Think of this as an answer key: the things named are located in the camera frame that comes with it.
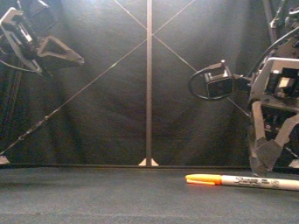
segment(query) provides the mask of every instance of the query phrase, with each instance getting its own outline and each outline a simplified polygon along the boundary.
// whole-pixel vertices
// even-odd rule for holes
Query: black floor
[[[0,169],[0,223],[299,223],[299,192],[186,184],[186,174],[203,172],[212,173]],[[268,177],[299,180],[294,174]]]

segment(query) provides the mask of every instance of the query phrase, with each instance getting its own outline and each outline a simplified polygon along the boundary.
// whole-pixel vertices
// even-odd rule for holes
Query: wire cable
[[[259,57],[256,64],[254,65],[252,69],[250,70],[247,77],[252,76],[252,73],[258,70],[262,61],[264,60],[266,56],[272,52],[272,50],[287,40],[290,39],[296,33],[299,32],[299,26],[290,31],[264,51],[262,56]]]
[[[28,70],[28,69],[20,68],[20,67],[17,67],[17,66],[13,66],[13,65],[5,63],[3,60],[0,60],[0,63],[1,63],[4,66],[12,68],[13,70],[16,70],[16,71],[19,71],[19,72],[31,73],[31,74],[37,74],[33,70]]]

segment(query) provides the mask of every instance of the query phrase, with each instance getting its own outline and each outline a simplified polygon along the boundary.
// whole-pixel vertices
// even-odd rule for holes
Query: vertical pole
[[[147,0],[146,166],[152,166],[152,0]]]
[[[271,22],[274,20],[271,5],[268,0],[263,0],[264,11],[266,11],[266,23],[268,29],[268,36],[271,40],[271,44],[276,42],[276,28],[271,27]]]

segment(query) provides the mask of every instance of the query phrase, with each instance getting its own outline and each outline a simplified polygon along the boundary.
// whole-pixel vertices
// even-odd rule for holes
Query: orange marker cap
[[[222,176],[215,174],[191,174],[186,176],[187,183],[200,185],[222,185]]]

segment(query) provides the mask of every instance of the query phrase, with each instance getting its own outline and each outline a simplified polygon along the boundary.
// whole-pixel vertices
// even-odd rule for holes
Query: black backdrop
[[[99,78],[5,155],[13,163],[138,165],[146,158],[146,0],[44,2],[59,18],[51,34],[86,64],[51,80],[4,70],[3,111],[15,77],[20,87],[3,147]],[[247,117],[230,100],[195,99],[187,83],[194,69],[223,59],[232,73],[248,72],[270,46],[262,1],[154,0],[154,32],[154,160],[247,166]],[[230,98],[247,109],[246,94]]]

